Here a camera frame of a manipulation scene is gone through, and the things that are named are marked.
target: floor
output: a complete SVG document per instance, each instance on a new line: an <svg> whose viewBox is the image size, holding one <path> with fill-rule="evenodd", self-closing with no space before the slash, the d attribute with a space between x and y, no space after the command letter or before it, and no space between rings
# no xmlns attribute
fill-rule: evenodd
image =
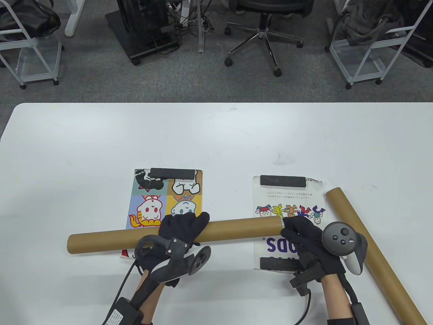
<svg viewBox="0 0 433 325"><path fill-rule="evenodd" d="M116 0L87 0L75 36L69 39L63 34L67 7L56 1L55 10L62 18L60 34L66 47L60 85L37 82L21 90L13 76L1 69L0 134L14 107L22 102L433 101L433 70L402 55L382 85L368 81L346 90L337 65L323 50L328 37L326 18L336 15L332 0L316 0L312 14L304 19L273 19L274 29L305 38L303 49L272 44L283 71L280 78L273 76L270 57L259 41L234 55L232 67L225 67L225 53L248 36L238 30L224 35L226 22L257 26L259 17L225 12L219 0L210 6L215 30L206 33L204 53L197 52L197 39L187 35L178 51L168 57L150 56L140 66L131 64L104 18L116 10ZM385 49L381 57L386 63L394 53ZM18 55L3 54L10 62Z"/></svg>

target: colorful book cover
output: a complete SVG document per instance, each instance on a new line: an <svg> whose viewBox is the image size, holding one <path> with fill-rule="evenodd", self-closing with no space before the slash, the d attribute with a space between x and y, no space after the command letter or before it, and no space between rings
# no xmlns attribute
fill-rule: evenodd
<svg viewBox="0 0 433 325"><path fill-rule="evenodd" d="M253 177L253 215L256 217L301 215L322 230L329 224L323 183L306 178L306 187L290 188L260 185L260 176ZM261 270L260 258L297 259L292 243L281 236L254 239L254 269Z"/></svg>
<svg viewBox="0 0 433 325"><path fill-rule="evenodd" d="M125 229L155 227L166 215L202 211L203 172L194 180L149 177L150 169L136 169ZM120 257L134 258L134 250L123 250Z"/></svg>

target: white booklet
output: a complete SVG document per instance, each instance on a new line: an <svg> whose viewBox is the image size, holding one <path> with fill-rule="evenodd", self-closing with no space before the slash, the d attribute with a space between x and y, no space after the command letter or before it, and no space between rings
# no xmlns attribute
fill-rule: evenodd
<svg viewBox="0 0 433 325"><path fill-rule="evenodd" d="M293 217L301 215L310 219L322 230L329 224L323 183L306 178L306 187L260 185L260 176L252 179L253 215ZM260 267L261 257L297 259L292 243L281 236L254 239L254 269Z"/></svg>

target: gloved hand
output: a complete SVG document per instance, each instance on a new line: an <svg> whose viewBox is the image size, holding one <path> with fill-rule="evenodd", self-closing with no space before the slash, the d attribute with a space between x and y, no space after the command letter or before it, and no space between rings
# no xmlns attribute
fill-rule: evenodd
<svg viewBox="0 0 433 325"><path fill-rule="evenodd" d="M294 216L283 218L283 222L284 229L281 230L281 236L294 245L300 261L302 259L304 261L310 260L311 254L313 254L313 259L310 260L308 267L319 261L327 274L344 274L346 272L340 257L332 255L323 246L322 230L308 218Z"/></svg>
<svg viewBox="0 0 433 325"><path fill-rule="evenodd" d="M158 235L165 239L177 238L189 245L191 248L194 240L200 235L209 222L209 214L202 212L198 217L195 213L166 215L159 226ZM143 256L138 257L138 265L143 270L152 271L159 263L170 257L165 253L165 247L154 244L153 248Z"/></svg>

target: brown cardboard tube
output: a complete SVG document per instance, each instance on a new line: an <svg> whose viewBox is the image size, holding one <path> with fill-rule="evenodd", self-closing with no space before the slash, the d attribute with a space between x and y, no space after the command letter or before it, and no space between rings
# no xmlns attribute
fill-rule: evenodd
<svg viewBox="0 0 433 325"><path fill-rule="evenodd" d="M375 279L389 305L403 325L427 325L418 308L386 261L379 247L365 228L341 188L337 187L326 193L337 217L365 236L368 241L365 264Z"/></svg>
<svg viewBox="0 0 433 325"><path fill-rule="evenodd" d="M199 243L232 239L277 236L283 224L280 217L261 217L209 222L196 238ZM158 227L73 234L68 238L71 254L104 252L135 248L146 235L158 234Z"/></svg>

